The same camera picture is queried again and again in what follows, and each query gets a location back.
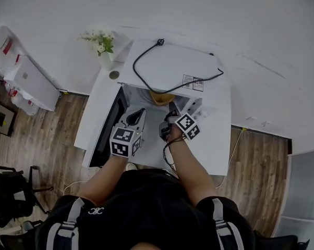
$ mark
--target hand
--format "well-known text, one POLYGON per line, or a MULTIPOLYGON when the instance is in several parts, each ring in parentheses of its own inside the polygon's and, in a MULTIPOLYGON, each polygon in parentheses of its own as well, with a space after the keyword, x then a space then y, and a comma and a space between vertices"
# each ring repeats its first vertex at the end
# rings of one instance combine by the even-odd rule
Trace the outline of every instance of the hand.
POLYGON ((183 131, 176 124, 172 124, 171 133, 168 136, 166 136, 166 140, 170 142, 174 139, 181 137, 182 135, 183 135, 183 131))
POLYGON ((123 163, 127 163, 129 158, 128 157, 124 157, 124 156, 117 156, 117 155, 110 155, 110 158, 108 159, 108 161, 111 160, 110 162, 123 162, 123 163))

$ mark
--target white cable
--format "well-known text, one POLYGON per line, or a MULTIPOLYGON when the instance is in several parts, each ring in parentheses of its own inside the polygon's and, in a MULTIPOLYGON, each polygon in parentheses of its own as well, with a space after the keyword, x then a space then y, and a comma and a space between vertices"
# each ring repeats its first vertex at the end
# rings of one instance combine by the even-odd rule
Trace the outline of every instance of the white cable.
POLYGON ((64 190, 63 190, 63 195, 64 195, 64 192, 65 192, 65 190, 66 190, 67 188, 69 188, 70 186, 72 186, 74 183, 79 183, 79 182, 87 182, 87 181, 75 181, 75 182, 73 182, 72 184, 69 184, 68 186, 66 186, 66 187, 64 188, 64 190))
MULTIPOLYGON (((228 170, 229 170, 229 165, 230 165, 231 159, 232 159, 232 157, 234 156, 234 153, 235 153, 235 150, 236 150, 236 146, 237 146, 237 144, 238 144, 238 141, 239 141, 240 136, 242 135, 242 133, 243 133, 244 131, 246 131, 246 130, 253 129, 253 128, 255 128, 255 127, 265 127, 265 126, 266 126, 266 125, 262 123, 261 125, 256 125, 256 126, 253 126, 253 127, 250 127, 250 128, 242 128, 242 129, 241 129, 241 132, 240 132, 240 134, 239 134, 239 136, 238 136, 238 139, 237 139, 237 141, 236 141, 236 144, 235 144, 235 146, 234 146, 234 149, 232 150, 231 157, 230 157, 229 162, 228 162, 228 170)), ((223 177, 223 180, 222 180, 221 184, 218 185, 217 187, 215 187, 215 189, 217 189, 217 188, 219 188, 219 187, 222 186, 222 184, 223 184, 223 182, 224 182, 226 176, 223 177)))

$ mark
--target white wall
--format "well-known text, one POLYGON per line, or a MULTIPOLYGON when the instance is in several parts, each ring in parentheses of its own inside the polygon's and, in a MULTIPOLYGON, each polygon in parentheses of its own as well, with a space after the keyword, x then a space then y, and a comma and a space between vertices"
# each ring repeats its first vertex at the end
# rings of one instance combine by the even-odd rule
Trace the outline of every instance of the white wall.
POLYGON ((0 0, 8 26, 64 89, 89 93, 99 64, 85 29, 166 38, 219 55, 232 84, 232 123, 314 148, 314 0, 0 0), (255 116, 257 121, 248 121, 255 116))

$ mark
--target backpack strap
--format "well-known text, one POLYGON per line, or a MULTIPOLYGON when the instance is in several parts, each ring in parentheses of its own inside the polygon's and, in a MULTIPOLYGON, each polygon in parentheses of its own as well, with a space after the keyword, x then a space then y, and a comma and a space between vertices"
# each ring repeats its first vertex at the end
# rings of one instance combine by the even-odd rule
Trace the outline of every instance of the backpack strap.
POLYGON ((76 199, 71 207, 68 220, 52 225, 48 232, 46 250, 57 249, 54 245, 55 238, 61 240, 62 244, 71 244, 71 250, 78 250, 79 233, 76 225, 83 205, 84 202, 81 198, 76 199))
POLYGON ((224 250, 224 246, 220 237, 228 235, 234 236, 238 250, 244 250, 243 241, 241 240, 241 236, 237 227, 233 223, 231 222, 227 223, 223 220, 222 202, 218 198, 215 198, 213 199, 213 203, 214 203, 213 219, 215 220, 216 223, 216 231, 218 234, 221 250, 224 250))

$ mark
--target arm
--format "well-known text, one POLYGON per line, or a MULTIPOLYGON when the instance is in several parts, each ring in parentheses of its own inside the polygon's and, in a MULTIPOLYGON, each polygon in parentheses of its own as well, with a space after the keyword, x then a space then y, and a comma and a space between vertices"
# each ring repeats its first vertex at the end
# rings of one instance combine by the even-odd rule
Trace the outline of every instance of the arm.
MULTIPOLYGON (((182 133, 179 127, 172 125, 172 132, 168 141, 180 137, 182 133)), ((192 204, 196 206, 202 199, 215 196, 216 191, 212 178, 197 161, 186 142, 174 142, 169 145, 169 148, 180 182, 192 204)))
POLYGON ((103 203, 116 187, 128 158, 111 156, 106 164, 94 175, 77 193, 77 196, 86 198, 96 206, 103 203))

